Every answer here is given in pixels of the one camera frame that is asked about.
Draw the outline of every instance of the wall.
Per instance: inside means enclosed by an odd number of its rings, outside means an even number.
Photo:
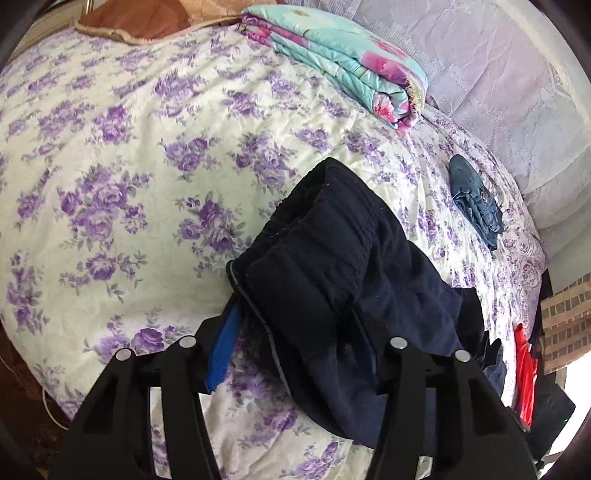
[[[548,270],[555,292],[591,272],[591,225],[552,257]]]

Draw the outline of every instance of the red fabric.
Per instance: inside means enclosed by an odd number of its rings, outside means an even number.
[[[534,414],[535,381],[538,378],[538,361],[534,360],[528,350],[528,343],[520,323],[515,330],[515,349],[517,350],[517,388],[519,397],[517,407],[521,408],[521,421],[531,427]]]

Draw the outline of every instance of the blue fabric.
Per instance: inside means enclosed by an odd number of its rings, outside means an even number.
[[[209,373],[205,384],[213,392],[223,382],[228,371],[230,357],[236,346],[236,340],[242,328],[242,304],[237,301],[228,312],[226,322],[217,338],[216,344],[209,355]]]
[[[490,250],[497,248],[497,236],[503,233],[501,209],[482,183],[478,172],[461,155],[449,162],[453,201],[474,226]]]

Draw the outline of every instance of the white bedspread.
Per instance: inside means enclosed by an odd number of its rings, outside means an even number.
[[[533,319],[544,255],[507,170],[440,112],[399,136],[233,28],[137,48],[66,31],[0,85],[2,323],[69,416],[117,349],[162,350],[222,311],[226,261],[328,155],[387,202],[447,282],[477,288],[511,402],[512,330]],[[449,195],[454,153],[503,210],[493,254]],[[246,338],[205,412],[223,478],[358,478],[371,456],[311,422],[258,371]]]

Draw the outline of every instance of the teal floral blanket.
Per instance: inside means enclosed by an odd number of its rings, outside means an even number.
[[[402,50],[347,18],[290,5],[242,13],[242,32],[322,72],[367,110],[405,132],[425,104],[427,77]]]

